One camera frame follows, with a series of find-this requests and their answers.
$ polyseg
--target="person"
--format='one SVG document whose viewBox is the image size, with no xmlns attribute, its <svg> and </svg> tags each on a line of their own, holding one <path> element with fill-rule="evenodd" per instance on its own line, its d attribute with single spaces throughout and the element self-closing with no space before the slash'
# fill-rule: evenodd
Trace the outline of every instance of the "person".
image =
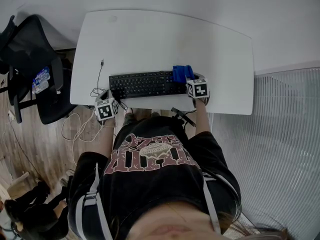
<svg viewBox="0 0 320 240">
<path fill-rule="evenodd" d="M 15 200 L 6 200 L 4 208 L 14 233 L 25 240 L 59 240 L 69 231 L 66 186 L 48 204 L 50 188 L 44 181 Z"/>
<path fill-rule="evenodd" d="M 227 239 L 222 234 L 241 214 L 240 187 L 211 133 L 204 101 L 195 106 L 190 139 L 178 119 L 152 113 L 137 121 L 128 108 L 113 145 L 115 121 L 105 122 L 97 152 L 79 157 L 71 182 L 68 220 L 79 237 Z"/>
</svg>

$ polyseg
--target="black cable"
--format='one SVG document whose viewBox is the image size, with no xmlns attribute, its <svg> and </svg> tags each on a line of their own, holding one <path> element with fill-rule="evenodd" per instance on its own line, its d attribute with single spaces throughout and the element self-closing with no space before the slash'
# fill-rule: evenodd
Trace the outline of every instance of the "black cable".
<svg viewBox="0 0 320 240">
<path fill-rule="evenodd" d="M 101 74 L 101 70 L 104 66 L 105 62 L 104 60 L 102 59 L 101 60 L 101 68 L 100 68 L 100 71 L 99 71 L 99 75 L 98 75 L 98 79 L 96 81 L 96 88 L 93 88 L 92 91 L 90 92 L 90 96 L 91 97 L 98 97 L 101 93 L 105 92 L 106 90 L 105 89 L 102 89 L 102 88 L 99 88 L 99 79 L 100 79 L 100 74 Z"/>
<path fill-rule="evenodd" d="M 10 120 L 9 120 L 9 123 L 10 123 L 10 126 L 11 126 L 11 128 L 12 128 L 12 131 L 13 131 L 14 137 L 15 137 L 15 139 L 16 139 L 16 142 L 18 143 L 18 145 L 19 145 L 22 153 L 24 154 L 24 156 L 26 157 L 26 159 L 28 160 L 28 162 L 32 165 L 32 167 L 34 168 L 34 170 L 36 171 L 36 173 L 38 174 L 38 176 L 40 177 L 40 179 L 43 180 L 44 178 L 43 178 L 43 177 L 41 176 L 41 174 L 38 172 L 38 170 L 36 169 L 36 167 L 34 166 L 34 164 L 30 161 L 29 157 L 27 156 L 27 154 L 24 152 L 23 148 L 21 147 L 20 142 L 19 142 L 19 140 L 18 140 L 18 138 L 17 138 L 17 135 L 16 135 L 16 132 L 15 132 L 15 129 L 14 129 L 14 127 L 12 126 Z"/>
<path fill-rule="evenodd" d="M 184 115 L 186 116 L 187 114 L 190 114 L 190 113 L 193 113 L 193 112 L 196 112 L 197 110 L 195 109 L 195 110 L 192 110 L 192 111 L 189 111 L 189 112 L 187 112 L 187 113 L 185 113 Z M 183 131 L 185 132 L 186 131 L 186 125 L 187 125 L 187 121 L 185 121 L 185 124 L 184 124 L 184 126 L 183 126 Z"/>
<path fill-rule="evenodd" d="M 121 108 L 123 108 L 123 110 L 125 110 L 125 111 L 128 110 L 128 106 L 127 106 L 125 103 L 123 103 L 120 99 L 118 99 L 118 100 L 116 100 L 116 101 L 118 102 L 118 104 L 117 104 L 117 106 L 116 106 L 117 109 L 118 109 L 119 106 L 120 106 Z"/>
</svg>

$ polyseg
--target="shoe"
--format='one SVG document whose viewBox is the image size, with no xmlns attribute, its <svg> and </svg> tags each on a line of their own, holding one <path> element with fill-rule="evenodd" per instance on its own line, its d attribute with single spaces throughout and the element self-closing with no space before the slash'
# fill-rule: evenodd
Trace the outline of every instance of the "shoe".
<svg viewBox="0 0 320 240">
<path fill-rule="evenodd" d="M 127 110 L 123 110 L 123 117 L 125 118 L 127 114 L 134 114 L 134 111 L 131 107 L 128 107 Z"/>
<path fill-rule="evenodd" d="M 50 187 L 44 181 L 38 181 L 38 187 L 43 189 L 47 195 L 50 195 Z"/>
<path fill-rule="evenodd" d="M 151 114 L 153 113 L 158 113 L 159 115 L 161 115 L 161 110 L 160 109 L 151 109 Z"/>
<path fill-rule="evenodd" d="M 61 187 L 67 187 L 68 186 L 68 181 L 65 178 L 60 179 L 60 185 Z"/>
<path fill-rule="evenodd" d="M 69 178 L 70 176 L 75 175 L 75 171 L 74 171 L 74 170 L 69 169 L 69 170 L 67 170 L 67 171 L 65 172 L 65 174 L 66 174 L 66 176 Z"/>
</svg>

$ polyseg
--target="office chair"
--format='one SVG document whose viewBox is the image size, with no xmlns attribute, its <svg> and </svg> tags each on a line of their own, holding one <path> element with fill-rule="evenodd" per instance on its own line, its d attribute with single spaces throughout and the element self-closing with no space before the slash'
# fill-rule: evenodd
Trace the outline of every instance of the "office chair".
<svg viewBox="0 0 320 240">
<path fill-rule="evenodd" d="M 2 33 L 0 33 L 0 51 L 7 44 L 16 29 L 14 18 L 15 16 L 10 17 L 7 27 Z M 10 66 L 0 60 L 0 74 L 5 75 L 9 70 Z M 9 102 L 12 106 L 14 105 L 15 95 L 17 95 L 18 101 L 21 102 L 29 91 L 31 93 L 31 85 L 28 84 L 27 80 L 24 79 L 24 77 L 17 71 L 13 72 L 13 74 L 14 77 L 11 80 L 9 74 L 7 75 L 7 86 L 0 88 L 0 93 L 8 91 Z"/>
<path fill-rule="evenodd" d="M 59 55 L 50 46 L 36 15 L 27 17 L 14 29 L 5 45 L 2 45 L 0 59 L 10 67 L 10 80 L 16 70 L 26 82 L 32 83 L 44 67 L 50 69 L 49 87 L 36 94 L 35 100 L 19 102 L 18 95 L 14 95 L 13 105 L 18 123 L 22 122 L 21 109 L 34 104 L 37 104 L 39 117 L 45 125 L 65 117 L 76 107 L 70 104 L 71 73 L 64 70 Z"/>
</svg>

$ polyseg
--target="person's arm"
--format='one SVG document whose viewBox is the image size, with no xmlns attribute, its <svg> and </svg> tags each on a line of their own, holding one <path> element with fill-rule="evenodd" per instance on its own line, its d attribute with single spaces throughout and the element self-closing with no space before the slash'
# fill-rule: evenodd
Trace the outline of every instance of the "person's arm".
<svg viewBox="0 0 320 240">
<path fill-rule="evenodd" d="M 96 145 L 93 152 L 97 152 L 101 155 L 104 155 L 107 158 L 110 158 L 111 152 L 113 150 L 114 143 L 114 131 L 113 127 L 116 124 L 115 118 L 106 120 L 103 129 L 99 133 L 99 145 Z"/>
<path fill-rule="evenodd" d="M 65 201 L 60 201 L 56 208 L 53 209 L 56 217 L 59 219 L 63 209 L 67 207 L 67 203 Z"/>
<path fill-rule="evenodd" d="M 206 111 L 206 105 L 200 100 L 195 100 L 196 106 L 196 127 L 195 127 L 195 135 L 198 135 L 202 132 L 211 132 L 208 115 Z"/>
</svg>

